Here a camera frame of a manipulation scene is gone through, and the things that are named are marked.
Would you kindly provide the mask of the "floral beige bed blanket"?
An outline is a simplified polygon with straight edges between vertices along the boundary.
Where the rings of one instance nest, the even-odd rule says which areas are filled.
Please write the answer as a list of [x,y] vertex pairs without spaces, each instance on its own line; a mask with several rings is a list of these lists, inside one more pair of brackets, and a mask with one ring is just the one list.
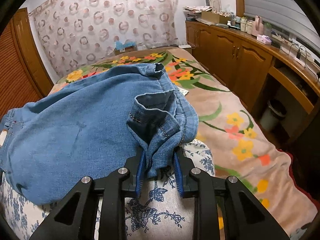
[[290,156],[265,138],[239,98],[187,51],[167,47],[100,60],[71,71],[52,91],[114,66],[156,62],[164,65],[199,117],[196,139],[183,148],[194,165],[219,178],[238,177],[288,236],[300,239],[310,229],[317,207],[296,188],[289,173]]

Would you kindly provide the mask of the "open cardboard box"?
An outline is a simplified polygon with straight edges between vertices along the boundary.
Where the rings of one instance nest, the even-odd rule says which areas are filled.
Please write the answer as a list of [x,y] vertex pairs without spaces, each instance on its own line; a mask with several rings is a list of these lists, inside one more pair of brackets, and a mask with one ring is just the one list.
[[233,14],[231,12],[224,12],[219,10],[203,11],[201,12],[201,18],[211,23],[227,24],[232,20]]

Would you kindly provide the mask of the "pink bottle on sideboard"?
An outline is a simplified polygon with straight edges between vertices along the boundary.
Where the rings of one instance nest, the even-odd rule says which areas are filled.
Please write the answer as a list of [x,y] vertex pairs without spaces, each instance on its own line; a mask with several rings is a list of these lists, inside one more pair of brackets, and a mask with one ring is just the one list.
[[257,37],[264,34],[263,20],[260,16],[256,15],[252,25],[252,35]]

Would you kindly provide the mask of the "cardboard box with blue cloth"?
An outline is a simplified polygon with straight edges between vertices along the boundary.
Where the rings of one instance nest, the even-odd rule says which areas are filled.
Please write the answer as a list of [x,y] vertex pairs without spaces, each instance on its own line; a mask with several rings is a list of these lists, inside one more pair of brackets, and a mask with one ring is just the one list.
[[133,42],[131,40],[127,40],[125,43],[121,43],[120,41],[116,41],[116,47],[114,49],[114,54],[119,55],[131,51],[136,51],[137,45],[136,42]]

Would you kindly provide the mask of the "circle patterned sheer curtain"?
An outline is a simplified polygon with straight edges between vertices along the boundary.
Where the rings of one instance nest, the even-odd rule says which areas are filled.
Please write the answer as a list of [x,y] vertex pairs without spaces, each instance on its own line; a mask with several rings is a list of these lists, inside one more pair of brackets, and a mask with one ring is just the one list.
[[56,74],[112,56],[178,43],[178,0],[47,0],[31,13],[41,46]]

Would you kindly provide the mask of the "blue denim jeans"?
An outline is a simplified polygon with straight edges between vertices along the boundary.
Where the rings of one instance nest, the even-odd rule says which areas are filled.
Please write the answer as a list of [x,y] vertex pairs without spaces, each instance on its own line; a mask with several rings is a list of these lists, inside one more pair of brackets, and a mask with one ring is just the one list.
[[157,176],[198,126],[162,64],[116,66],[9,110],[1,120],[1,170],[27,200],[49,204],[84,176],[108,176],[139,148],[146,178]]

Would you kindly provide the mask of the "wooden sideboard cabinet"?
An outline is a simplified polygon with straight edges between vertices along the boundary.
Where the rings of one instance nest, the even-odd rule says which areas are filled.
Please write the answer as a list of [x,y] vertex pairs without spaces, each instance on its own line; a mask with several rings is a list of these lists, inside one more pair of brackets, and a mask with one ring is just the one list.
[[276,98],[287,110],[284,129],[291,140],[310,125],[319,111],[319,83],[293,57],[240,31],[191,21],[185,28],[193,56],[255,118]]

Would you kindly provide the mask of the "grey window roller shutter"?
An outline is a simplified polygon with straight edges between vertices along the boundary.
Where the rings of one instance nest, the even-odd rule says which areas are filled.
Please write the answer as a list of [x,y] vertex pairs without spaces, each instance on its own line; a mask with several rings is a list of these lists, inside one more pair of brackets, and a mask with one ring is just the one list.
[[319,35],[294,0],[244,1],[246,16],[260,16],[264,21],[293,33],[315,50],[319,50]]

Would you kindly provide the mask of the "stack of papers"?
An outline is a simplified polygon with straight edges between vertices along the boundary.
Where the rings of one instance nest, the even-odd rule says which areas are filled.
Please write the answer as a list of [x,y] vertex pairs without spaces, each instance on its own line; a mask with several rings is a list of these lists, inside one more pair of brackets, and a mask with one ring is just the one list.
[[210,6],[185,6],[183,7],[183,12],[187,20],[195,21],[201,17],[202,12],[211,11],[212,8]]

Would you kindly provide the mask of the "pink tissue box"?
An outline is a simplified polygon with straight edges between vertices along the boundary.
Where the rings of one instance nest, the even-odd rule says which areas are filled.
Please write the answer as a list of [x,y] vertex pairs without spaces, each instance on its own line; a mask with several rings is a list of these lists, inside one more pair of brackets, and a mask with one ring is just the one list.
[[257,35],[257,41],[266,45],[272,44],[272,40],[270,39],[269,36],[266,36],[266,35]]

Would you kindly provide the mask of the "blue floral white cushion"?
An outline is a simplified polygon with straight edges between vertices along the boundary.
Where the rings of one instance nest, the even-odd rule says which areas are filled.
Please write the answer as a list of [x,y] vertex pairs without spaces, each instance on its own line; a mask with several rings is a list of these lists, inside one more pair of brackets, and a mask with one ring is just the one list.
[[[1,178],[1,215],[19,239],[29,239],[56,205],[37,206]],[[144,182],[138,198],[125,200],[127,238],[191,239],[193,212],[194,200],[180,197],[174,170],[167,167]]]

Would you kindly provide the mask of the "white waste bin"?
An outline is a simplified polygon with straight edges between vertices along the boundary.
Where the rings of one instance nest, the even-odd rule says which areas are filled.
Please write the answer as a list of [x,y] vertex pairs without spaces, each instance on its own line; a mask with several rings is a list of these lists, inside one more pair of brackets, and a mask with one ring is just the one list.
[[278,122],[285,119],[287,110],[285,106],[277,99],[271,99],[267,103],[267,109],[264,111],[260,124],[266,131],[271,131]]

